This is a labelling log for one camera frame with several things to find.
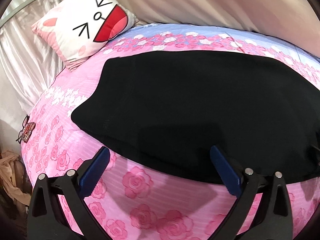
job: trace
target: black cloth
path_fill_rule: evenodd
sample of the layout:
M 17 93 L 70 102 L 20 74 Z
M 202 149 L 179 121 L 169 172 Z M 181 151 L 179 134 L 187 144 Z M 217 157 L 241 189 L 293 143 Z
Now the black cloth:
M 287 183 L 320 175 L 320 91 L 280 61 L 219 51 L 155 51 L 105 62 L 71 119 L 120 155 L 221 184 L 209 150 Z

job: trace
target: black garment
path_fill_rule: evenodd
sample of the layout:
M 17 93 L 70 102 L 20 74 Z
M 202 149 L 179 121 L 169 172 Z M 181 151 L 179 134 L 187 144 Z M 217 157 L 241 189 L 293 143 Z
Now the black garment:
M 148 52 L 106 61 L 97 89 L 71 119 L 137 163 L 221 183 L 219 145 L 244 168 L 287 183 L 320 175 L 320 91 L 268 57 L 218 51 Z

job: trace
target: red mouth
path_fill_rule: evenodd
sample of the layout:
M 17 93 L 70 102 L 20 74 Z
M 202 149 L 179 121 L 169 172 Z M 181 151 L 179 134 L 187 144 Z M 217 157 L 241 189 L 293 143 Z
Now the red mouth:
M 116 5 L 103 22 L 93 41 L 106 42 L 122 32 L 126 28 L 127 24 L 128 16 L 120 6 Z

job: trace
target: silver screw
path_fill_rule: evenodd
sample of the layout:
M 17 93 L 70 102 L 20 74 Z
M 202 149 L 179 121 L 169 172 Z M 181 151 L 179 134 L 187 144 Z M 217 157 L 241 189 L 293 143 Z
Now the silver screw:
M 73 176 L 73 175 L 75 175 L 76 174 L 76 171 L 75 170 L 68 170 L 67 171 L 67 175 L 69 176 L 69 177 L 71 177 L 71 176 Z
M 282 177 L 282 173 L 279 172 L 279 171 L 276 171 L 275 176 L 276 176 L 277 178 L 281 178 L 281 177 Z
M 39 177 L 38 177 L 38 179 L 44 179 L 45 178 L 45 174 L 44 173 L 41 173 L 40 175 L 39 175 Z
M 246 174 L 248 174 L 248 175 L 252 175 L 252 174 L 253 174 L 253 169 L 251 169 L 251 168 L 246 168 L 246 169 L 244 170 L 244 172 L 245 172 Z

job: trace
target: pink floral bedsheet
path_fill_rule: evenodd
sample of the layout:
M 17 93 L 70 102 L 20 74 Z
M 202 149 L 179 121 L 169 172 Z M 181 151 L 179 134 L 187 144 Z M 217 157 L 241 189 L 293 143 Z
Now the pink floral bedsheet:
M 22 155 L 32 184 L 37 176 L 63 175 L 92 158 L 102 146 L 72 121 L 72 111 L 94 92 L 105 61 L 153 50 L 223 50 L 274 57 L 320 88 L 320 64 L 301 49 L 260 34 L 217 27 L 146 25 L 109 42 L 75 71 L 63 70 L 33 108 L 36 122 Z M 287 186 L 294 235 L 301 231 L 320 200 L 320 180 Z M 261 195 L 257 195 L 240 232 L 248 229 Z M 80 232 L 64 197 L 61 205 L 71 228 Z M 92 195 L 85 199 L 114 240 L 205 240 L 224 219 L 235 197 L 212 185 L 159 173 L 111 151 L 110 163 Z

